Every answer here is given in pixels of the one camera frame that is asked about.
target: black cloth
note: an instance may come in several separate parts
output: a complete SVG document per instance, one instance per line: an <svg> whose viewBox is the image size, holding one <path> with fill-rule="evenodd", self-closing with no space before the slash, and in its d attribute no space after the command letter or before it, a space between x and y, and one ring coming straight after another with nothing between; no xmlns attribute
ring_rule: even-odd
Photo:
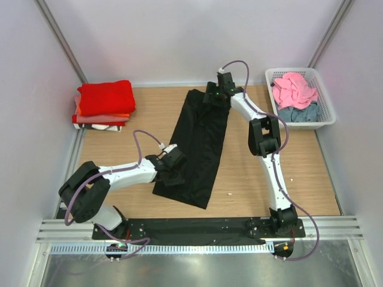
<svg viewBox="0 0 383 287"><path fill-rule="evenodd" d="M220 165L230 107L203 103L205 93L187 93L170 144L187 157L184 184L166 187L157 182L153 194L206 209Z"/></svg>

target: teal cloth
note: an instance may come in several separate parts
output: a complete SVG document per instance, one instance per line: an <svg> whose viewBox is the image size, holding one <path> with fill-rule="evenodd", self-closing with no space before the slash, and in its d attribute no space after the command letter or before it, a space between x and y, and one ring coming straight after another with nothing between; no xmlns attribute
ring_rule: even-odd
<svg viewBox="0 0 383 287"><path fill-rule="evenodd" d="M278 110L278 104L275 103L278 115L288 123L307 123L316 122L322 110L317 102L311 102L305 109L297 109L292 106Z"/></svg>

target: white wall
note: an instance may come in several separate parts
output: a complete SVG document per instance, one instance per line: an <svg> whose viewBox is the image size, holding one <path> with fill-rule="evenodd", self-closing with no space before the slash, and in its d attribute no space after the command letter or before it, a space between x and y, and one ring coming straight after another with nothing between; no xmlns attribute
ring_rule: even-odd
<svg viewBox="0 0 383 287"><path fill-rule="evenodd" d="M338 119L318 136L344 212L357 215L383 281L382 15L381 0L356 1L320 60Z"/></svg>
<svg viewBox="0 0 383 287"><path fill-rule="evenodd" d="M205 83L243 59L251 82L267 68L307 66L341 0L47 0L91 82ZM244 82L242 66L232 67Z"/></svg>
<svg viewBox="0 0 383 287"><path fill-rule="evenodd" d="M79 80L33 0L0 1L0 278L25 286L74 140Z"/></svg>

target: pink towel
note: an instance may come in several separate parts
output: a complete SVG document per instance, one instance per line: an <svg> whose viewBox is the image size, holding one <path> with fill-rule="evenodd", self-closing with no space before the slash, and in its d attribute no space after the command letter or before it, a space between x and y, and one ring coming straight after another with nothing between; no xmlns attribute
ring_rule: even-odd
<svg viewBox="0 0 383 287"><path fill-rule="evenodd" d="M318 100L318 92L310 88L305 78L298 73L286 73L274 80L273 97L278 109L293 106L297 109L307 108L312 101Z"/></svg>
<svg viewBox="0 0 383 287"><path fill-rule="evenodd" d="M74 101L76 103L76 122L82 124L93 124L93 123L112 123L116 121L127 121L129 117L117 117L115 115L91 115L88 117L78 115L77 107L80 104L80 95L77 94L74 96Z"/></svg>

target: wooden table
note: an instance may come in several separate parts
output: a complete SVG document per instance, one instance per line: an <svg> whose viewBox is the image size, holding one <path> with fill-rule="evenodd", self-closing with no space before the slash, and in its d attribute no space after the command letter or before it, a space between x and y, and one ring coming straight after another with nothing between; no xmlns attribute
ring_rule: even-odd
<svg viewBox="0 0 383 287"><path fill-rule="evenodd" d="M136 161L132 136L135 129L169 143L186 93L190 87L135 88L137 110L122 132L88 130L80 164L93 160L98 166ZM265 86L248 88L249 97L264 111L271 111ZM221 163L206 210L152 194L153 184L138 184L108 194L127 218L192 218L268 216L269 192L262 167L247 146L248 123L231 110ZM139 134L143 155L158 154L155 141ZM312 215L339 215L335 195L312 130L291 130L281 153L281 165L291 198Z"/></svg>

